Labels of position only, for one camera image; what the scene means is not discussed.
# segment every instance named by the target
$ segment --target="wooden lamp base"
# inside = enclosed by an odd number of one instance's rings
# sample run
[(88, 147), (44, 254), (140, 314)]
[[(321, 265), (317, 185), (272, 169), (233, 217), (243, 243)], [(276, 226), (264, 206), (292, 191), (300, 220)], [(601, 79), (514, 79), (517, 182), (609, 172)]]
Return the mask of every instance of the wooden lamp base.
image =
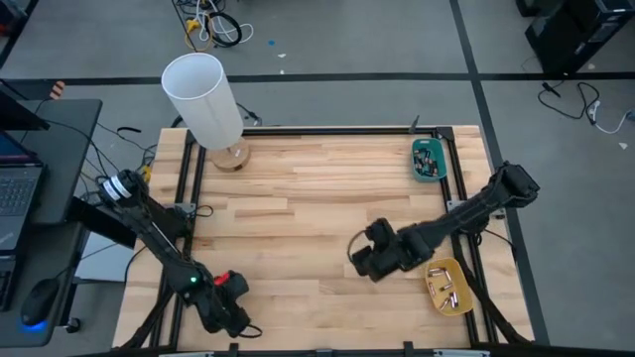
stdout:
[(240, 138), (238, 143), (227, 149), (209, 152), (209, 158), (219, 170), (235, 172), (247, 165), (250, 157), (249, 145), (245, 139)]

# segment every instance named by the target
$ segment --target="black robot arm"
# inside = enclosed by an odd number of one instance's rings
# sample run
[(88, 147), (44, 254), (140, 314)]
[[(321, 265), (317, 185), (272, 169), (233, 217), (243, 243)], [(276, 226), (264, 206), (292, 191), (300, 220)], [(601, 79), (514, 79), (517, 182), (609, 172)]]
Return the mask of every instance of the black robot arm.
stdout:
[(251, 326), (251, 320), (236, 303), (249, 291), (243, 276), (229, 271), (214, 277), (203, 264), (184, 257), (175, 246), (177, 237), (192, 235), (192, 215), (178, 207), (163, 207), (150, 197), (141, 176), (128, 170), (105, 180), (99, 189), (104, 204), (120, 215), (161, 262), (170, 288), (186, 306), (196, 307), (205, 330), (214, 333), (225, 329), (231, 337), (244, 336), (242, 332)]
[(480, 232), (492, 212), (524, 207), (536, 199), (539, 189), (521, 166), (505, 162), (479, 194), (435, 221), (413, 224), (395, 233), (385, 218), (377, 219), (364, 231), (373, 247), (366, 246), (349, 258), (357, 273), (368, 275), (373, 282), (397, 269), (410, 271), (432, 258), (448, 234)]

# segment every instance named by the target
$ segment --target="laptop keyboard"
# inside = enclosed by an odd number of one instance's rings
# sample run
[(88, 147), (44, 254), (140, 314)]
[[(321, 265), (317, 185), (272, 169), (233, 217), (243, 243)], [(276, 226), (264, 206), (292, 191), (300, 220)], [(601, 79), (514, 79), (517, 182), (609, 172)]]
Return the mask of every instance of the laptop keyboard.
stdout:
[(34, 178), (0, 177), (0, 216), (24, 215), (35, 184)]

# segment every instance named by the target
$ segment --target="wooden tabletop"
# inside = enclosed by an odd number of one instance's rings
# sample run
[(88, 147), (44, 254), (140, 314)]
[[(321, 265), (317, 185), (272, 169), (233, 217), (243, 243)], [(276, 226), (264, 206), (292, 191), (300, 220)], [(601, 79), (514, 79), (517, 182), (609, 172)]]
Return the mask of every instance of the wooden tabletop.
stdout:
[[(472, 195), (491, 175), (483, 140), (476, 126), (453, 129)], [(161, 203), (174, 201), (185, 137), (185, 129), (162, 132), (150, 183)], [(250, 292), (238, 303), (264, 334), (253, 340), (208, 334), (192, 307), (184, 313), (179, 349), (226, 350), (230, 342), (239, 342), (241, 350), (399, 349), (403, 341), (415, 348), (468, 347), (464, 317), (443, 316), (432, 306), (423, 266), (374, 284), (358, 277), (345, 255), (350, 238), (376, 218), (386, 217), (398, 229), (445, 212), (441, 186), (412, 177), (410, 147), (417, 137), (425, 136), (246, 137), (252, 157), (242, 171), (220, 172), (207, 161), (199, 204), (211, 205), (214, 214), (197, 219), (192, 255), (215, 275), (231, 269), (245, 276)], [(194, 148), (186, 197), (196, 153)], [(452, 175), (449, 184), (456, 196)], [(507, 234), (504, 221), (488, 228)], [(136, 250), (141, 247), (138, 242)], [(533, 338), (510, 247), (483, 233), (480, 254), (492, 300)], [(433, 260), (445, 257), (452, 257), (449, 239)], [(133, 263), (113, 345), (126, 341), (146, 317), (160, 275), (148, 251)], [(478, 304), (474, 312), (485, 341)], [(164, 330), (166, 341), (169, 325)]]

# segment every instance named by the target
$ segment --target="white cable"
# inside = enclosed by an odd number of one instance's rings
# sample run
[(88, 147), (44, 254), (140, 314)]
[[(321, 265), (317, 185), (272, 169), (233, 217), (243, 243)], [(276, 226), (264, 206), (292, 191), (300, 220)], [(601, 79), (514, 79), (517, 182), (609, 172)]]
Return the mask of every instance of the white cable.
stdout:
[(605, 133), (605, 134), (612, 135), (612, 134), (617, 133), (620, 129), (622, 129), (622, 124), (624, 124), (624, 121), (626, 121), (626, 118), (628, 118), (630, 115), (633, 114), (633, 109), (628, 110), (626, 113), (624, 113), (624, 116), (622, 117), (622, 120), (620, 120), (619, 124), (617, 125), (617, 128), (615, 130), (613, 130), (613, 131), (608, 131), (608, 130), (603, 129), (602, 127), (600, 127), (599, 124), (597, 124), (596, 113), (597, 113), (597, 109), (599, 108), (599, 104), (600, 104), (600, 101), (596, 100), (593, 103), (593, 106), (588, 108), (588, 115), (590, 115), (591, 119), (595, 123), (594, 126), (599, 131), (601, 131), (602, 133)]
[[(219, 12), (218, 8), (216, 8), (216, 5), (214, 4), (213, 0), (208, 0), (209, 3), (211, 4), (211, 7), (214, 9), (214, 12)], [(231, 29), (229, 31), (225, 30), (225, 27), (222, 26), (222, 22), (220, 22), (220, 18), (216, 18), (218, 21), (218, 26), (220, 26), (220, 30), (222, 31), (218, 31), (218, 29), (216, 29), (216, 26), (214, 25), (214, 21), (213, 19), (211, 20), (211, 28), (212, 30), (219, 35), (225, 35), (227, 37), (227, 40), (229, 40), (229, 42), (233, 42), (235, 40), (233, 40), (229, 34), (231, 34), (232, 32), (236, 32), (236, 29)], [(254, 36), (254, 27), (251, 26), (251, 24), (242, 24), (240, 25), (240, 28), (249, 28), (251, 29), (251, 33), (249, 34), (249, 36), (246, 39), (243, 39), (239, 42), (239, 44), (244, 44), (247, 41), (251, 40), (251, 38)]]

